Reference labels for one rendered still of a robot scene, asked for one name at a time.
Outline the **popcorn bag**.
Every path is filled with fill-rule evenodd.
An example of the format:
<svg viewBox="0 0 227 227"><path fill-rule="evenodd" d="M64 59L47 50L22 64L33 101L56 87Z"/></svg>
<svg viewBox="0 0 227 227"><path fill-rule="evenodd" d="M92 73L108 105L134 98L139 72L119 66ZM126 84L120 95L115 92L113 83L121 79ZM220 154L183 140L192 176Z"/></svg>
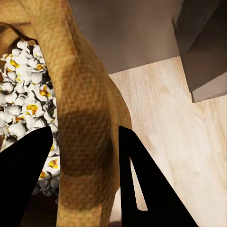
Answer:
<svg viewBox="0 0 227 227"><path fill-rule="evenodd" d="M120 188L119 126L132 129L126 102L76 26L68 0L0 0L0 68L3 55L24 41L40 47L51 77L60 183L59 197L31 196L19 227L108 227Z"/></svg>

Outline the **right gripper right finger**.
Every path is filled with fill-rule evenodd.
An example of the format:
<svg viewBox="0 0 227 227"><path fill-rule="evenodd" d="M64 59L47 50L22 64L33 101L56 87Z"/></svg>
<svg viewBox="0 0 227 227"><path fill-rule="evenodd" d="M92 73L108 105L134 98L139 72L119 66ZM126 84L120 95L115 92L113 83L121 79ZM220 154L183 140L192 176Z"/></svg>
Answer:
<svg viewBox="0 0 227 227"><path fill-rule="evenodd" d="M137 134L119 126L122 227L199 227ZM131 165L148 208L137 208Z"/></svg>

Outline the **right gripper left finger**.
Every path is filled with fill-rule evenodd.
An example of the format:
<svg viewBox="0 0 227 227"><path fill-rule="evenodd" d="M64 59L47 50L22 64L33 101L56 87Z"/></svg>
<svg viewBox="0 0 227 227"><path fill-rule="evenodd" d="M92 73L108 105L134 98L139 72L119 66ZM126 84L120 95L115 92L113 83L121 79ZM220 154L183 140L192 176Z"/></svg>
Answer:
<svg viewBox="0 0 227 227"><path fill-rule="evenodd" d="M53 145L49 126L0 152L0 227L19 227Z"/></svg>

